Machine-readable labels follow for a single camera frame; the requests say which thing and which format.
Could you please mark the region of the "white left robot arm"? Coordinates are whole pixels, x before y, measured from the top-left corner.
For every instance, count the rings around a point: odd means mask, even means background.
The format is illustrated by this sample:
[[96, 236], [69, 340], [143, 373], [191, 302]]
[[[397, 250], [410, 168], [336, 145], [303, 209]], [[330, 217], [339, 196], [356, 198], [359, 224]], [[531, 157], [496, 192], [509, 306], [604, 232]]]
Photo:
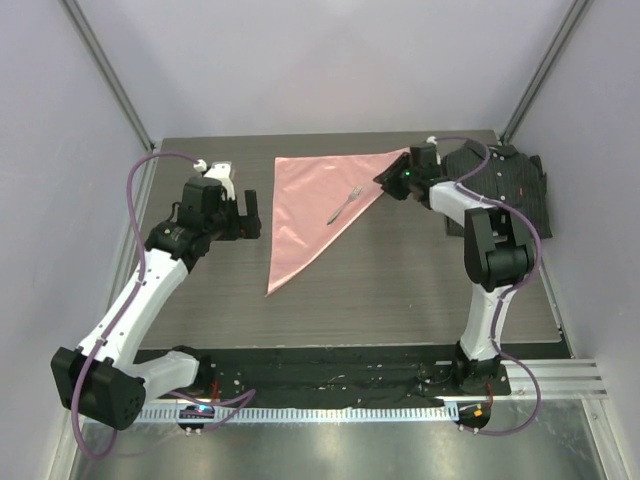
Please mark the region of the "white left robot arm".
[[257, 194], [244, 193], [246, 212], [216, 179], [193, 177], [174, 208], [177, 217], [151, 230], [144, 259], [94, 330], [73, 350], [61, 347], [51, 369], [62, 405], [117, 431], [143, 406], [173, 391], [205, 397], [215, 378], [210, 355], [177, 346], [161, 357], [135, 361], [141, 341], [174, 290], [212, 242], [257, 239]]

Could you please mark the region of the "pink satin napkin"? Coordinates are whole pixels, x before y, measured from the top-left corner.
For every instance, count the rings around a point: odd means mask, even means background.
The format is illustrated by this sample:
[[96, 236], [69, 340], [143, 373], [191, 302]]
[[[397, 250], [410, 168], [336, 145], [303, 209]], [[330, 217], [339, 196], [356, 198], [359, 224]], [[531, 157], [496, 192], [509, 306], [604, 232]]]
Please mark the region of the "pink satin napkin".
[[[268, 296], [316, 260], [383, 194], [373, 179], [404, 151], [274, 160]], [[356, 186], [363, 187], [358, 199], [326, 225]]]

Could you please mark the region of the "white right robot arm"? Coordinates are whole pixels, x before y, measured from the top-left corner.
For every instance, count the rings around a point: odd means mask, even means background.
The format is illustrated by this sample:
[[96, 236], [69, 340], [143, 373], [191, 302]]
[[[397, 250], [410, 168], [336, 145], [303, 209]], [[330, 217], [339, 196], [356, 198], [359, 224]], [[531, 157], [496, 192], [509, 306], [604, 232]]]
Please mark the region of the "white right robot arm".
[[472, 299], [466, 328], [455, 346], [451, 382], [460, 393], [472, 395], [500, 377], [508, 308], [517, 290], [539, 269], [541, 239], [522, 212], [464, 185], [488, 166], [487, 145], [480, 145], [482, 162], [477, 167], [449, 180], [437, 142], [432, 137], [410, 146], [374, 182], [394, 199], [412, 196], [463, 227], [463, 262]]

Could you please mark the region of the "silver metal fork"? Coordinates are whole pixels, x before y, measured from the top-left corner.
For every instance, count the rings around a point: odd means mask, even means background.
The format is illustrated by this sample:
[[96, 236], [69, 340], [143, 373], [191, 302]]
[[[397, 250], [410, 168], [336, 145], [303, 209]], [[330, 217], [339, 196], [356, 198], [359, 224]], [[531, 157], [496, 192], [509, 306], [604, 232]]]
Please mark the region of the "silver metal fork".
[[363, 191], [362, 186], [356, 186], [347, 196], [346, 200], [331, 214], [326, 225], [331, 225], [343, 212], [343, 210], [352, 202], [358, 199]]

